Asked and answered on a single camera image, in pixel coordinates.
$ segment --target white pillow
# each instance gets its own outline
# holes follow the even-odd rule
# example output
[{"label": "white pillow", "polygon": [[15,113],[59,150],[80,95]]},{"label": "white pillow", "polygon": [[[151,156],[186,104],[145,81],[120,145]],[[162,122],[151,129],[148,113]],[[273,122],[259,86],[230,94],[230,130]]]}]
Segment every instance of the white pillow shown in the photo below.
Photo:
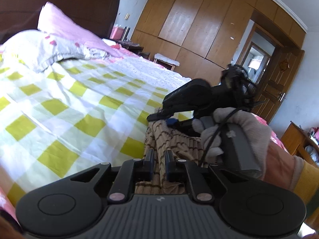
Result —
[{"label": "white pillow", "polygon": [[4,44],[4,62],[15,61],[35,72],[42,72],[63,59],[104,59],[107,53],[100,49],[88,49],[83,45],[38,30],[17,33]]},{"label": "white pillow", "polygon": [[116,42],[113,41],[113,40],[109,40],[109,39],[107,39],[107,38],[103,38],[102,40],[103,40],[103,42],[104,42],[106,45],[109,45],[109,46],[115,46],[115,45],[116,45]]}]

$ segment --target gloved hand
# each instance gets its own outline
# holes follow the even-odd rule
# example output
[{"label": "gloved hand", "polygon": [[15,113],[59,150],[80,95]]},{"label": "gloved hand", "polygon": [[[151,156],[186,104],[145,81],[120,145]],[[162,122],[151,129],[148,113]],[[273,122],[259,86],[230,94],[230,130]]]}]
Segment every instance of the gloved hand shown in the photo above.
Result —
[{"label": "gloved hand", "polygon": [[[233,110],[234,108],[216,109],[213,112],[215,122],[220,123]],[[261,124],[251,113],[244,111],[238,111],[232,117],[230,117],[227,122],[235,123],[242,127],[255,154],[256,161],[262,170],[262,177],[264,177],[266,171],[267,149],[272,131],[271,128]],[[205,149],[218,126],[216,125],[208,129],[204,129],[202,122],[198,119],[193,120],[192,126],[196,132],[201,134],[202,145]],[[211,162],[212,159],[223,153],[221,148],[219,148],[220,145],[221,138],[219,135],[217,135],[208,149],[205,158],[207,162]]]}]

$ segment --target pillowcase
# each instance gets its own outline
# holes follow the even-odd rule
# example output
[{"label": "pillowcase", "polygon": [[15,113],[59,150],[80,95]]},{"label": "pillowcase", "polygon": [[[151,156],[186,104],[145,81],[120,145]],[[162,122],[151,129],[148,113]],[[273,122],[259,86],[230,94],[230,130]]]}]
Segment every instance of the pillowcase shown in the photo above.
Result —
[{"label": "pillowcase", "polygon": [[88,48],[102,49],[115,57],[122,56],[118,50],[112,49],[101,38],[75,24],[58,7],[50,2],[47,2],[40,12],[38,30],[73,40]]},{"label": "pillowcase", "polygon": [[116,42],[113,41],[113,40],[109,40],[109,39],[107,39],[107,38],[103,38],[102,40],[103,40],[103,42],[104,42],[106,45],[108,45],[108,46],[110,46],[110,47],[116,45]]},{"label": "pillowcase", "polygon": [[25,30],[8,39],[3,47],[4,63],[15,61],[35,72],[42,72],[63,59],[104,59],[104,50],[88,49],[83,45],[38,30]]}]

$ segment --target black cable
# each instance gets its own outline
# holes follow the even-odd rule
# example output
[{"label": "black cable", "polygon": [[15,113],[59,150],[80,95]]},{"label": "black cable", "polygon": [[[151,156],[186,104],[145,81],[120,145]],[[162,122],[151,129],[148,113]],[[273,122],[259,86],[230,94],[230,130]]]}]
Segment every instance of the black cable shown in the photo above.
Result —
[{"label": "black cable", "polygon": [[212,145],[212,143],[213,143],[215,137],[216,137],[217,134],[221,131],[221,128],[227,123],[227,120],[228,120],[230,117],[232,117],[236,112],[241,111],[241,110],[246,111],[247,108],[246,108],[246,107],[239,107],[239,108],[234,109],[234,110],[233,110],[231,113],[229,113],[229,114],[226,116],[226,118],[224,118],[223,121],[219,124],[218,128],[216,129],[216,131],[215,131],[214,134],[212,135],[210,141],[208,142],[207,147],[204,149],[203,156],[201,157],[201,159],[200,159],[200,161],[199,161],[199,163],[198,163],[198,166],[199,166],[199,167],[202,166],[202,164],[203,164],[203,162],[204,162],[204,160],[205,160],[205,157],[206,157],[206,155],[207,155],[207,152],[208,152],[210,146]]}]

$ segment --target round pad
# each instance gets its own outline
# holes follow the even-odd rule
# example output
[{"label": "round pad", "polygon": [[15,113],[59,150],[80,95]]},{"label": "round pad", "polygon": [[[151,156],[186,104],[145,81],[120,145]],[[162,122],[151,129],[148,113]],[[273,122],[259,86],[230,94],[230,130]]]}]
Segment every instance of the round pad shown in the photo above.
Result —
[{"label": "round pad", "polygon": [[38,237],[63,237],[92,225],[102,212],[89,183],[61,180],[26,194],[17,205],[21,227]]},{"label": "round pad", "polygon": [[247,199],[248,209],[259,215],[268,216],[278,214],[282,208],[282,201],[275,196],[257,194]]},{"label": "round pad", "polygon": [[302,224],[306,208],[294,193],[262,181],[233,183],[221,198],[223,219],[255,237],[284,236]]},{"label": "round pad", "polygon": [[48,195],[40,200],[39,209],[47,215],[63,215],[75,207],[75,199],[65,194]]}]

